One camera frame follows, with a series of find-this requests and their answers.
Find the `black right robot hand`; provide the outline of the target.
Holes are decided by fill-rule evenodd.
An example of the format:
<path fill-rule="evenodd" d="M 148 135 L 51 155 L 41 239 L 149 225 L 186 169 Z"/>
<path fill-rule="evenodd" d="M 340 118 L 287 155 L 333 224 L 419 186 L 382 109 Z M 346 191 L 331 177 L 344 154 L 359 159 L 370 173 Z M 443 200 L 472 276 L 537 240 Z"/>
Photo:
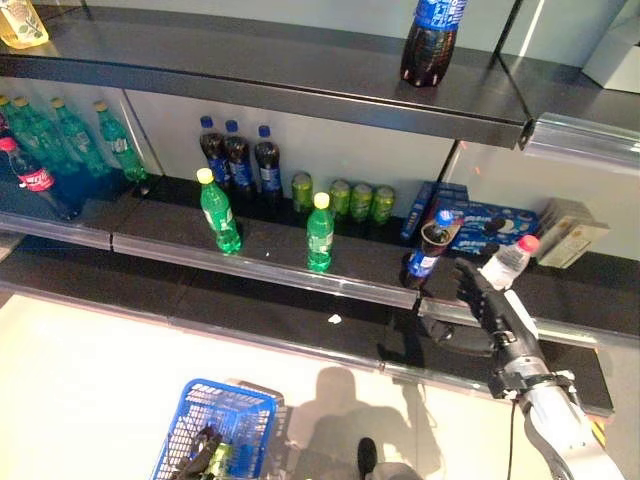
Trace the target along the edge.
<path fill-rule="evenodd" d="M 498 291 L 471 262 L 454 262 L 458 281 L 457 298 L 465 302 L 472 315 L 489 335 L 495 367 L 519 372 L 523 376 L 548 373 L 538 340 L 526 327 L 502 291 Z"/>

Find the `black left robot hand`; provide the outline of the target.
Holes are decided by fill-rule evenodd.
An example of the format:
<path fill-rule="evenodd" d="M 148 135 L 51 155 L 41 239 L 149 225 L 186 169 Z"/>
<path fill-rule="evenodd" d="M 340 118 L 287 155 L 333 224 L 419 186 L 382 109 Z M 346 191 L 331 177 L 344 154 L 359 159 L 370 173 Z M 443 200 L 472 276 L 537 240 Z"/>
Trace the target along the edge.
<path fill-rule="evenodd" d="M 197 435 L 192 442 L 192 450 L 196 451 L 195 456 L 190 460 L 181 461 L 172 479 L 199 479 L 207 469 L 221 441 L 222 435 L 220 433 Z"/>

